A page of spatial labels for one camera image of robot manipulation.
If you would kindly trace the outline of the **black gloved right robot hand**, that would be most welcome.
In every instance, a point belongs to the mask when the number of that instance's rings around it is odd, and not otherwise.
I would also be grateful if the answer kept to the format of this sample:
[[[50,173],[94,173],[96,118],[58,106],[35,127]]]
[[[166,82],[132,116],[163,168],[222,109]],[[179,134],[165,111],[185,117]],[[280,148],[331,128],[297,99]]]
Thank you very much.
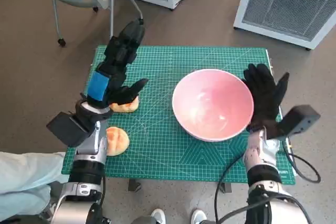
[[[268,67],[250,63],[244,70],[243,83],[249,88],[254,101],[253,117],[247,126],[250,133],[265,130],[267,139],[277,138],[279,130],[276,117],[286,94],[290,74],[285,72],[275,82]]]

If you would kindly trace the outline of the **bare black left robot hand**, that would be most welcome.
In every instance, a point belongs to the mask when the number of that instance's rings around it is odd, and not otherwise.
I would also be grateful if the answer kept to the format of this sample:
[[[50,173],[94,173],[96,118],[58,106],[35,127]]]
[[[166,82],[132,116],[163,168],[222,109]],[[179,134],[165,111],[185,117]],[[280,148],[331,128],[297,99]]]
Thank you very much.
[[[112,36],[104,51],[105,59],[94,70],[87,89],[90,106],[104,109],[116,103],[128,104],[138,96],[147,84],[143,78],[132,86],[125,86],[127,65],[134,62],[137,49],[143,39],[143,20],[128,23],[118,36]]]

